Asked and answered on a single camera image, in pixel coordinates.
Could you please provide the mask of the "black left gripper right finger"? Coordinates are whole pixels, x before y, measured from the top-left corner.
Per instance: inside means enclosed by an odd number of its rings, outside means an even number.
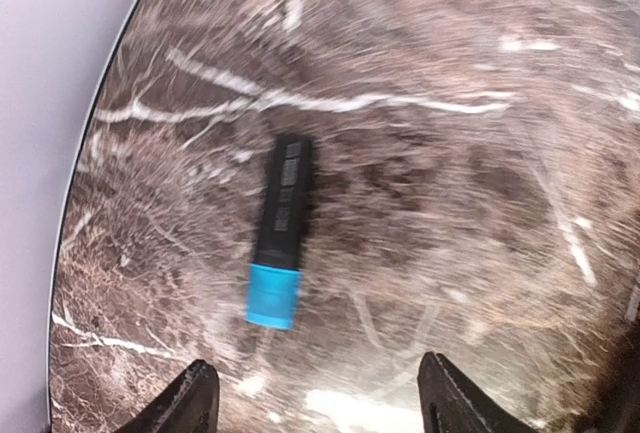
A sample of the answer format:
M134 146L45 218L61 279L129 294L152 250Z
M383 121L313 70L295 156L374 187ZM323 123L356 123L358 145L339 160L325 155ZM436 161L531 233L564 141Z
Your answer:
M427 433L534 433L440 353L424 354L417 375Z

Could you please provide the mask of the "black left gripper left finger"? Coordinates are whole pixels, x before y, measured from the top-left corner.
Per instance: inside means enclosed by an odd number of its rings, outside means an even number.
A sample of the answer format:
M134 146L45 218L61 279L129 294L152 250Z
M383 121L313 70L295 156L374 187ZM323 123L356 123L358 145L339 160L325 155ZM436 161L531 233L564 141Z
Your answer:
M219 400L216 369L198 359L116 433L216 433Z

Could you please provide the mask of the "black blue-capped marker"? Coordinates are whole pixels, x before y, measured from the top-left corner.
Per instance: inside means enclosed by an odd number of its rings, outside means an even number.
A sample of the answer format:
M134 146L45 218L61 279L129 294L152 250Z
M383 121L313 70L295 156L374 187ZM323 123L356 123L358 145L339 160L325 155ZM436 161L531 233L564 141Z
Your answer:
M294 325L313 174L313 140L293 133L279 135L267 164L249 265L246 320L252 324L281 330Z

